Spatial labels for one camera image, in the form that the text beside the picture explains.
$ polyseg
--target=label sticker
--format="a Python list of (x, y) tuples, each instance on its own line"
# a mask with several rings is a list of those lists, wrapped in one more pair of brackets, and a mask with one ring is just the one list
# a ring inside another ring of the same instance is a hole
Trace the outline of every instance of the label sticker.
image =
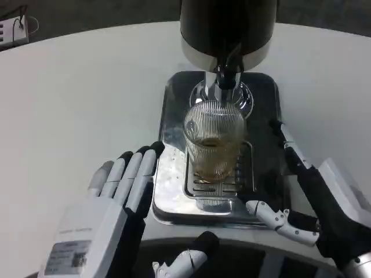
[(45, 275), (80, 274), (86, 264), (91, 240), (76, 240), (54, 244), (46, 263)]

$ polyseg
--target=robotic hand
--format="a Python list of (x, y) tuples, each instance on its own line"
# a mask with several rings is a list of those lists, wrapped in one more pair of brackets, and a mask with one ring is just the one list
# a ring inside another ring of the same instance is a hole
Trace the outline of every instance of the robotic hand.
[[(131, 276), (164, 148), (155, 142), (125, 152), (94, 173), (87, 197), (66, 209), (38, 277)], [(155, 277), (190, 277), (218, 246), (218, 238), (204, 232), (171, 266), (154, 262)]]
[(314, 246), (332, 258), (346, 277), (371, 277), (371, 205), (345, 171), (331, 159), (319, 169), (303, 156), (285, 125), (271, 122), (284, 148), (289, 170), (306, 195), (317, 218), (271, 208), (269, 200), (241, 196), (249, 213), (278, 234)]

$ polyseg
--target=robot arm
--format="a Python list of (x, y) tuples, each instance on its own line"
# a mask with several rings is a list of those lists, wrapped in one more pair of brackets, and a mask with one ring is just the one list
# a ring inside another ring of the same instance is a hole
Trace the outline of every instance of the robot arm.
[(316, 169), (303, 156), (285, 125), (272, 122), (289, 169), (315, 211), (320, 230), (290, 224), (290, 211), (274, 211), (265, 202), (248, 200), (246, 207), (269, 228), (332, 258), (347, 277), (371, 277), (371, 205), (345, 171), (331, 159)]

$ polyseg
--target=coffee machine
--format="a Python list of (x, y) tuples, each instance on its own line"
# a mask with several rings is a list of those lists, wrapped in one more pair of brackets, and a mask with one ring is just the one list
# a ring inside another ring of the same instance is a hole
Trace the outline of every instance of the coffee machine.
[[(282, 186), (284, 158), (268, 122), (280, 119), (278, 88), (265, 74), (245, 72), (267, 55), (277, 0), (181, 0), (181, 47), (203, 71), (174, 74), (165, 87), (159, 139), (165, 144), (153, 198), (154, 215), (175, 224), (259, 226), (238, 194), (269, 193), (288, 206)], [(195, 103), (232, 103), (247, 134), (234, 172), (214, 184), (193, 173), (182, 123)]]

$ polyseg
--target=amber liquid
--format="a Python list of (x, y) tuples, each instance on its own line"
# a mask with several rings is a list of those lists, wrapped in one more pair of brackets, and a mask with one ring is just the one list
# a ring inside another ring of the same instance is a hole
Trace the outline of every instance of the amber liquid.
[(206, 138), (197, 142), (200, 148), (195, 154), (194, 173), (205, 181), (220, 181), (232, 172), (239, 154), (240, 142), (228, 142), (219, 138)]

